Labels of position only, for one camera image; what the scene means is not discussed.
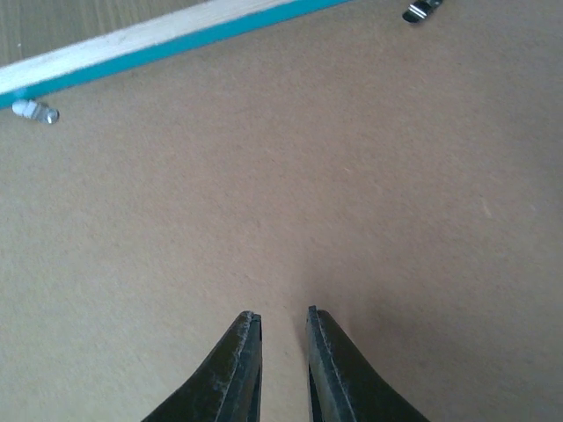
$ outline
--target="blue strip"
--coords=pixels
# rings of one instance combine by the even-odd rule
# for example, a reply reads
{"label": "blue strip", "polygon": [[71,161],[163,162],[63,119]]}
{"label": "blue strip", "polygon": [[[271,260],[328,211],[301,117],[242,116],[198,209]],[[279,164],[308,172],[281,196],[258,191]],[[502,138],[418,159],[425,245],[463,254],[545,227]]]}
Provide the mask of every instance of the blue strip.
{"label": "blue strip", "polygon": [[15,91],[5,92],[0,95],[0,108],[11,106],[17,99],[37,98],[73,85],[85,84],[94,79],[113,75],[123,70],[142,66],[143,64],[164,59],[171,55],[193,48],[203,47],[220,40],[226,40],[241,33],[247,33],[264,26],[277,24],[284,20],[318,11],[336,4],[342,4],[346,1],[348,0],[296,0],[289,4],[276,6],[267,11],[247,15],[231,22],[212,26],[197,33],[189,33],[175,40],[166,41],[157,46],[116,57],[107,62],[95,64],[67,75],[21,87]]}

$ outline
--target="clear plastic piece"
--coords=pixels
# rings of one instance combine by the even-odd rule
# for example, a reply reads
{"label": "clear plastic piece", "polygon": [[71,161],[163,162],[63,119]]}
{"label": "clear plastic piece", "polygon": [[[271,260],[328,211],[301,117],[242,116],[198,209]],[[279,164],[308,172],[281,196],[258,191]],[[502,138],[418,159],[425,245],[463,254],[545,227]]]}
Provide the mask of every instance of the clear plastic piece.
{"label": "clear plastic piece", "polygon": [[48,105],[32,101],[31,99],[20,99],[11,105],[11,110],[20,117],[37,120],[41,123],[53,125],[59,120],[59,111]]}

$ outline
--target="small metal object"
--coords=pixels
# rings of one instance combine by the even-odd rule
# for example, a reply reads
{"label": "small metal object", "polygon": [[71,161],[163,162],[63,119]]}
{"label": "small metal object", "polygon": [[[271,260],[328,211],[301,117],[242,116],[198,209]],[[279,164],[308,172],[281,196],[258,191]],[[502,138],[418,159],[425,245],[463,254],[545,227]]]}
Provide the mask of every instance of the small metal object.
{"label": "small metal object", "polygon": [[59,120],[59,111],[47,104],[37,103],[31,99],[20,99],[11,105],[11,110],[17,116],[37,120],[41,123],[53,125]]}
{"label": "small metal object", "polygon": [[442,4],[442,0],[416,0],[403,13],[403,19],[409,24],[418,24],[426,19]]}

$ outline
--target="white strip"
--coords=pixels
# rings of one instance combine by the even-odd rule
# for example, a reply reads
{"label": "white strip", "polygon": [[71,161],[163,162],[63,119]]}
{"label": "white strip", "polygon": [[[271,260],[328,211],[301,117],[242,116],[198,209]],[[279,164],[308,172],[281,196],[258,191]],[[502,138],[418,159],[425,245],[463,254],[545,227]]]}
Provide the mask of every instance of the white strip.
{"label": "white strip", "polygon": [[0,68],[0,94],[294,0],[209,0]]}

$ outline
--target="teal edge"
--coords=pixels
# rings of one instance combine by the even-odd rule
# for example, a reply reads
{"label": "teal edge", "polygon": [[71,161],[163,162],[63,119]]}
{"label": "teal edge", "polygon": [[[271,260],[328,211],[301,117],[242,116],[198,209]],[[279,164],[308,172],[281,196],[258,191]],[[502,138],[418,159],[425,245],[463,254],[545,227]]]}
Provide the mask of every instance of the teal edge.
{"label": "teal edge", "polygon": [[348,0],[296,0],[289,4],[282,4],[266,11],[260,11],[232,20],[231,22],[212,26],[197,33],[189,33],[188,35],[166,41],[157,46],[148,47],[128,55],[116,57],[107,62],[79,69],[73,73],[48,79],[34,85],[21,87],[14,91],[5,92],[0,95],[0,108],[11,106],[17,99],[37,98],[49,94],[50,92],[69,88],[70,86],[85,84],[94,79],[113,75],[123,70],[142,66],[143,64],[164,59],[165,57],[193,48],[203,47],[220,40],[226,40],[241,33],[247,33],[264,26],[273,25],[347,1]]}

